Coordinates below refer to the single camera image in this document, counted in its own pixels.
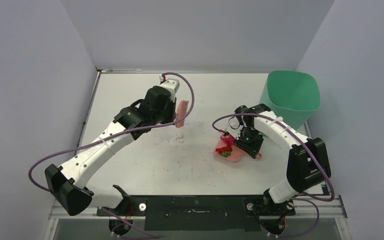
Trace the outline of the pink hand broom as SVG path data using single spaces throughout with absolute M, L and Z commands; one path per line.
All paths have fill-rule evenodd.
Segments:
M 184 117 L 187 115 L 188 112 L 188 106 L 189 106 L 189 101 L 188 100 L 181 100 L 177 106 L 177 111 L 176 111 L 176 118 L 175 118 L 175 127 L 176 128 L 181 128 L 184 126 Z

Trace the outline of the pink dustpan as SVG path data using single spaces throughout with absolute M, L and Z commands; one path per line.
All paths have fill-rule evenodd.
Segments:
M 231 136 L 221 136 L 212 154 L 232 163 L 239 162 L 246 155 L 250 157 L 247 152 L 234 145 L 234 140 Z

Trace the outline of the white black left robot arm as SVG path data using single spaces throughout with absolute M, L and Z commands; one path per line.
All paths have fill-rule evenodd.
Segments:
M 177 87 L 167 84 L 150 88 L 143 99 L 124 107 L 114 117 L 97 144 L 80 152 L 59 166 L 49 165 L 45 178 L 50 193 L 66 210 L 75 216 L 90 206 L 93 199 L 102 199 L 102 205 L 109 207 L 116 215 L 129 210 L 129 201 L 123 194 L 99 191 L 88 187 L 92 176 L 119 150 L 149 132 L 145 127 L 173 122 L 176 117 Z

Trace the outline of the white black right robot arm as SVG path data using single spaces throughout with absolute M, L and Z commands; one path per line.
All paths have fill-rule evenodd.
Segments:
M 323 140 L 299 133 L 263 103 L 239 106 L 234 113 L 239 123 L 239 132 L 233 135 L 236 147 L 255 159 L 267 137 L 287 155 L 284 179 L 263 194 L 262 207 L 266 213 L 274 215 L 284 202 L 328 182 L 332 173 Z

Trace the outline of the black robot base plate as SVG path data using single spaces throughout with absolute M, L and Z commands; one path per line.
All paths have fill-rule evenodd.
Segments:
M 132 195 L 111 212 L 143 217 L 146 231 L 257 232 L 259 217 L 272 225 L 296 214 L 292 200 L 269 207 L 262 195 Z

